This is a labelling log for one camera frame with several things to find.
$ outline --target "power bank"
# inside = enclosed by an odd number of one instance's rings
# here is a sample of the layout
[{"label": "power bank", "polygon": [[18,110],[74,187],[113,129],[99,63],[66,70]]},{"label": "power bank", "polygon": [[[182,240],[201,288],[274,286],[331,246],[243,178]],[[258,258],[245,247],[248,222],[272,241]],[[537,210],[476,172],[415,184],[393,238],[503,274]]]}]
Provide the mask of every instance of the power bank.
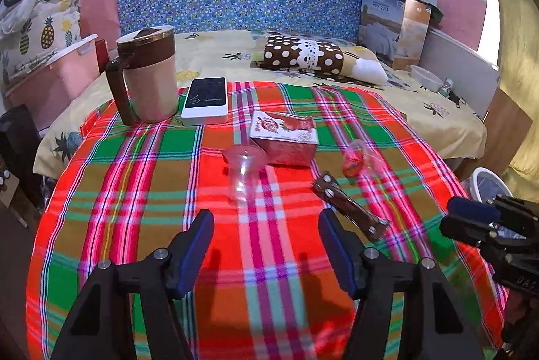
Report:
[{"label": "power bank", "polygon": [[180,118],[184,126],[226,123],[228,121],[226,79],[224,77],[193,79]]}]

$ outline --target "screw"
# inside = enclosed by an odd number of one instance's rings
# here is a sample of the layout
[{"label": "screw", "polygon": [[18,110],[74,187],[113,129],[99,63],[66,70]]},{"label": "screw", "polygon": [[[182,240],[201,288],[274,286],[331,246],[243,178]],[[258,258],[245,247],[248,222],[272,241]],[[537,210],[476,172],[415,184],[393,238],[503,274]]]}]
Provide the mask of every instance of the screw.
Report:
[{"label": "screw", "polygon": [[377,249],[374,249],[374,247],[367,247],[367,249],[365,249],[365,252],[363,253],[370,260],[375,260],[380,255],[380,252],[378,252]]},{"label": "screw", "polygon": [[104,260],[101,260],[100,262],[98,262],[98,267],[100,269],[108,269],[111,263],[112,262],[108,258],[105,258]]},{"label": "screw", "polygon": [[433,269],[436,266],[436,263],[432,258],[425,257],[421,260],[421,265],[425,269]]},{"label": "screw", "polygon": [[156,260],[163,260],[166,257],[168,257],[168,249],[166,249],[165,247],[161,247],[154,251],[154,258]]}]

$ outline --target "plaid tablecloth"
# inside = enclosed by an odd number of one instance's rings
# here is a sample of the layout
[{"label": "plaid tablecloth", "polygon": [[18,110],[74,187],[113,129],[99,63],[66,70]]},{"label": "plaid tablecloth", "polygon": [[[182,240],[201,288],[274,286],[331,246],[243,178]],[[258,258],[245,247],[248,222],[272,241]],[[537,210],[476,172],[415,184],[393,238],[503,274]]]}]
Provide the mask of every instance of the plaid tablecloth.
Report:
[{"label": "plaid tablecloth", "polygon": [[[180,91],[181,104],[186,92]],[[33,360],[49,358],[100,259],[142,259],[186,230],[201,208],[215,216],[214,238],[195,289],[177,303],[195,358],[340,358],[355,306],[339,288],[317,231],[325,206],[311,183],[324,170],[390,221],[380,251],[396,260],[435,258],[472,321],[498,341],[505,293],[475,249],[438,230],[449,197],[463,189],[395,109],[361,89],[255,82],[230,83],[228,94],[223,125],[184,127],[174,117],[127,128],[113,103],[90,116],[36,238],[27,300]],[[222,150],[247,142],[254,109],[312,116],[320,146],[310,168],[266,167],[256,203],[235,206],[227,198]],[[359,134],[385,160],[380,180],[342,175],[342,150]],[[138,358],[149,358],[137,298],[136,348]],[[397,297],[389,358],[397,352],[402,307]]]}]

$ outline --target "mug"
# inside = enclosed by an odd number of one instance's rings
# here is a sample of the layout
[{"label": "mug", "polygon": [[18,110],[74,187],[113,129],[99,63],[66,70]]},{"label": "mug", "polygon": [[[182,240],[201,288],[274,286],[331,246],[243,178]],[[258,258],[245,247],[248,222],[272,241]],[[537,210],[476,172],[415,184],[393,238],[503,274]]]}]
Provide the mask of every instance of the mug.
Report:
[{"label": "mug", "polygon": [[107,64],[105,72],[123,124],[132,126],[136,121],[127,91],[142,122],[158,123],[174,115],[178,89],[172,27],[138,30],[122,36],[116,44],[118,57]]}]

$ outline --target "blue gripper pad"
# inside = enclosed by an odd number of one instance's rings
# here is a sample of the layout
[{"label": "blue gripper pad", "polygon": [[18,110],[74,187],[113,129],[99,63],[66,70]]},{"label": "blue gripper pad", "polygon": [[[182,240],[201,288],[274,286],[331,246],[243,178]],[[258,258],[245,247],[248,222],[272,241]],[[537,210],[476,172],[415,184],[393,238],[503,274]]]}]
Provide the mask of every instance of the blue gripper pad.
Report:
[{"label": "blue gripper pad", "polygon": [[174,297],[181,299],[195,286],[200,266],[212,236],[214,236],[214,215],[209,209],[201,209],[187,231],[176,234],[169,246],[172,259],[167,287]]},{"label": "blue gripper pad", "polygon": [[353,299],[361,299],[367,287],[367,269],[361,255],[365,247],[359,237],[345,231],[332,209],[320,212],[318,232],[328,254],[339,287]]},{"label": "blue gripper pad", "polygon": [[491,224],[500,220],[500,214],[494,206],[457,196],[449,199],[447,211],[476,223]]}]

